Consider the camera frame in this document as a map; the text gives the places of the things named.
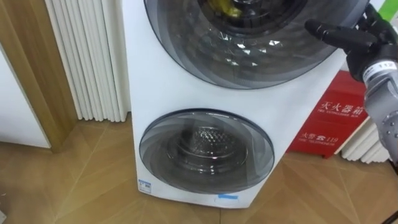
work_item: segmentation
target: yellow object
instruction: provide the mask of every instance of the yellow object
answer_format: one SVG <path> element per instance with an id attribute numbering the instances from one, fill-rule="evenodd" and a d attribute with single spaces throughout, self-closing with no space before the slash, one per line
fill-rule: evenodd
<path id="1" fill-rule="evenodd" d="M 208 0 L 208 2 L 214 10 L 221 11 L 231 17 L 239 17 L 242 14 L 242 11 L 234 7 L 231 0 Z"/>

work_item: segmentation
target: wooden floor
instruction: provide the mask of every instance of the wooden floor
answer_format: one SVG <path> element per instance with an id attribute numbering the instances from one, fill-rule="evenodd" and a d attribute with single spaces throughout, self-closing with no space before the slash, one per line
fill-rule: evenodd
<path id="1" fill-rule="evenodd" d="M 0 143 L 6 223 L 357 223 L 398 210 L 387 164 L 287 154 L 249 209 L 170 202 L 136 187 L 131 124 L 81 122 L 61 154 Z"/>

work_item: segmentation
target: white wall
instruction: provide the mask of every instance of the white wall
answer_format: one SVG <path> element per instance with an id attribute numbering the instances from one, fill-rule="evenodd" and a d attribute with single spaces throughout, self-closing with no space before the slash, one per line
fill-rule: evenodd
<path id="1" fill-rule="evenodd" d="M 379 10 L 386 0 L 371 0 L 371 4 L 376 10 Z"/>
<path id="2" fill-rule="evenodd" d="M 397 11 L 397 13 L 394 15 L 394 17 L 392 18 L 391 23 L 392 23 L 392 25 L 395 26 L 395 28 L 398 28 L 398 11 Z"/>
<path id="3" fill-rule="evenodd" d="M 0 141 L 50 147 L 1 45 Z"/>

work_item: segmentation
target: white washing machine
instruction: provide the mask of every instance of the white washing machine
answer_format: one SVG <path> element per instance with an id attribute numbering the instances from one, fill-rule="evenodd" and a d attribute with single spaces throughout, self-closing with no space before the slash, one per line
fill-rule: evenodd
<path id="1" fill-rule="evenodd" d="M 304 22 L 353 26 L 366 0 L 124 0 L 137 183 L 246 208 L 345 57 Z"/>

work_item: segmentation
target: washing machine drum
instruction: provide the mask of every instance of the washing machine drum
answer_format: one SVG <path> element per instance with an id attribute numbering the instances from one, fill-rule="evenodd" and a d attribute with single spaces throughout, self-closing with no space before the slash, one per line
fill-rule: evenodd
<path id="1" fill-rule="evenodd" d="M 306 20 L 353 27 L 368 0 L 145 3 L 160 43 L 186 71 L 215 85 L 253 89 L 296 78 L 335 50 L 307 33 Z"/>
<path id="2" fill-rule="evenodd" d="M 154 121 L 139 153 L 161 181 L 201 194 L 227 194 L 264 180 L 274 165 L 267 134 L 237 115 L 185 110 Z"/>

